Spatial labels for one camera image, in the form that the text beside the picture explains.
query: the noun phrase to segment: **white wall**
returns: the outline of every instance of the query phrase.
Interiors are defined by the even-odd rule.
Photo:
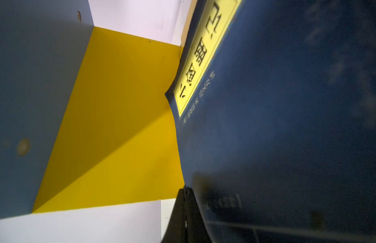
[[[164,234],[161,232],[161,215],[170,217],[174,200],[1,219],[0,243],[159,243]]]
[[[89,0],[89,6],[97,27],[179,46],[187,14],[180,5],[189,9],[191,0],[183,1]]]

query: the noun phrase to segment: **gray panel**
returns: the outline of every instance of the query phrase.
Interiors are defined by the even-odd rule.
[[[33,208],[92,29],[87,0],[0,1],[0,218]]]

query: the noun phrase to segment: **chinese characters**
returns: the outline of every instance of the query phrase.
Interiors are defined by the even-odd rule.
[[[214,5],[213,5],[212,8],[216,9],[216,13],[215,13],[214,19],[211,19],[211,15],[210,15],[210,17],[208,18],[207,24],[205,25],[205,28],[207,29],[207,32],[211,33],[211,39],[212,39],[213,34],[216,33],[216,27],[219,24],[220,18],[222,17],[222,14],[219,14],[220,8],[219,8],[219,5],[216,2],[214,2]],[[211,23],[211,25],[214,25],[215,21],[216,21],[216,24],[215,24],[213,30],[210,31],[208,29],[208,24]]]
[[[199,96],[200,96],[200,97],[203,97],[203,95],[204,95],[205,91],[206,91],[206,90],[207,90],[207,88],[208,88],[208,85],[210,85],[210,84],[211,84],[210,80],[213,80],[213,79],[214,79],[214,77],[215,77],[215,72],[214,72],[214,71],[212,71],[212,72],[210,73],[210,78],[209,78],[209,79],[207,79],[207,80],[205,81],[205,83],[204,83],[203,87],[202,87],[202,88],[201,88],[201,90],[200,90],[200,93],[199,93]]]
[[[199,66],[201,65],[201,62],[203,61],[206,53],[207,49],[205,48],[205,45],[203,43],[203,37],[201,37],[195,51],[196,61],[199,64]]]
[[[191,63],[191,66],[189,67],[189,70],[185,74],[187,76],[187,78],[188,78],[187,83],[189,84],[189,86],[192,85],[192,79],[195,76],[195,73],[196,73],[195,68],[193,67],[193,63]]]
[[[181,90],[181,88],[182,88],[182,84],[180,85],[180,91],[181,91],[180,97],[181,97],[181,98],[184,98],[185,95],[182,95],[182,93],[184,92],[186,86],[184,85],[184,88],[183,88],[182,90]]]
[[[199,98],[196,98],[195,102],[191,105],[191,108],[189,109],[188,114],[182,120],[182,124],[183,125],[185,125],[185,123],[187,122],[188,118],[191,117],[193,111],[196,109],[196,105],[197,104],[199,104]]]

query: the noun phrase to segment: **yellow surface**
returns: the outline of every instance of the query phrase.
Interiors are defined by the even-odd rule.
[[[179,47],[95,27],[34,212],[173,198],[184,185],[164,95]]]
[[[186,109],[241,1],[207,1],[174,90],[179,116]]]

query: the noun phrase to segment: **round dot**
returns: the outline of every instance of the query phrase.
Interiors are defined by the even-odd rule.
[[[81,13],[80,13],[80,11],[77,11],[77,18],[78,18],[78,21],[81,22]]]
[[[29,139],[20,140],[16,151],[19,156],[25,156],[31,149],[31,143]]]

